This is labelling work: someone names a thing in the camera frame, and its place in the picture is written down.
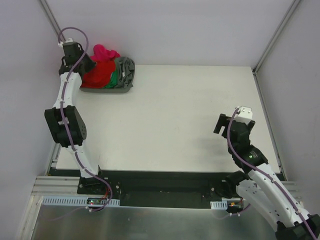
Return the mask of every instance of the pile of clothes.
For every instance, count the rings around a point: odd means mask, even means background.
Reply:
[[[103,45],[93,47],[91,59],[96,62],[93,70],[83,77],[82,88],[126,89],[131,88],[135,75],[135,62],[129,57],[120,56]]]

